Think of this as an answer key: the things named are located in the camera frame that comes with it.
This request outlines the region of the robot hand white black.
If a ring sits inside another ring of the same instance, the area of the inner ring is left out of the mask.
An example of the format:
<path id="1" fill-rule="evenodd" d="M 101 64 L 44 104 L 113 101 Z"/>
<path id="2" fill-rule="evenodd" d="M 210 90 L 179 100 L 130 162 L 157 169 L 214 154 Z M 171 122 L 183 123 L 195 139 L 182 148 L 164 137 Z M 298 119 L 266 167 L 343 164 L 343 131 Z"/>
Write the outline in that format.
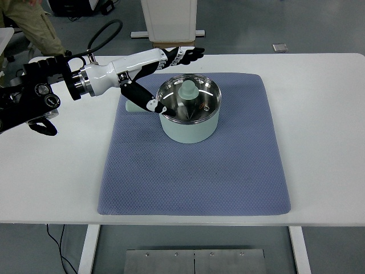
<path id="1" fill-rule="evenodd" d="M 204 51 L 193 46 L 155 48 L 119 58 L 105 66 L 86 65 L 80 74 L 85 80 L 85 90 L 91 96 L 99 96 L 111 87 L 119 87 L 121 94 L 140 108 L 176 116 L 173 109 L 159 102 L 137 80 L 170 66 L 188 65 L 202 58 Z"/>

